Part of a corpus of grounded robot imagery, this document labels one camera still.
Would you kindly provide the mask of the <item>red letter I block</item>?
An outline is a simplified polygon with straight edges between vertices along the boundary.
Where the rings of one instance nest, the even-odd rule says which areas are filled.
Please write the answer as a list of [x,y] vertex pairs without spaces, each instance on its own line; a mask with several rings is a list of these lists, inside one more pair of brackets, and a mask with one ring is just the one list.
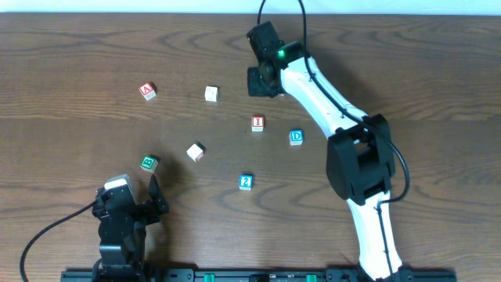
[[265,118],[263,116],[253,116],[251,118],[251,131],[262,132],[265,127]]

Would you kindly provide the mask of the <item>blue number 2 block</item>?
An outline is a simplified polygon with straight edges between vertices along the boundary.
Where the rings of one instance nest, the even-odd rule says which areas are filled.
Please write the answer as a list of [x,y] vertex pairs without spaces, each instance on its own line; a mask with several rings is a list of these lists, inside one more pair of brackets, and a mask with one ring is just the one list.
[[241,175],[239,181],[240,190],[252,190],[254,177],[252,175]]

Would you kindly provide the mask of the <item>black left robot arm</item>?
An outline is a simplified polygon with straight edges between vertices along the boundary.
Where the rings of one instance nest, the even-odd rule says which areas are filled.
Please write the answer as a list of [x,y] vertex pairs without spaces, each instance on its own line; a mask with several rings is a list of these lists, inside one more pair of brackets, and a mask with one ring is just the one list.
[[137,204],[126,174],[108,179],[96,191],[92,214],[100,221],[101,258],[92,267],[92,281],[149,281],[155,275],[145,264],[146,227],[169,212],[155,175],[148,194],[148,201]]

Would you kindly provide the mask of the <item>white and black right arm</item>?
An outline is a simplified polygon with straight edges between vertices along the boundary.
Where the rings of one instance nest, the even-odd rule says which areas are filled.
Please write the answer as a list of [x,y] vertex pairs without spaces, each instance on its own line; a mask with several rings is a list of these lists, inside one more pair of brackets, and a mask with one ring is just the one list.
[[349,103],[299,41],[285,43],[269,22],[247,32],[258,65],[247,71],[250,96],[293,96],[327,139],[326,174],[348,202],[359,240],[359,265],[372,281],[395,280],[396,251],[387,201],[395,160],[386,119]]

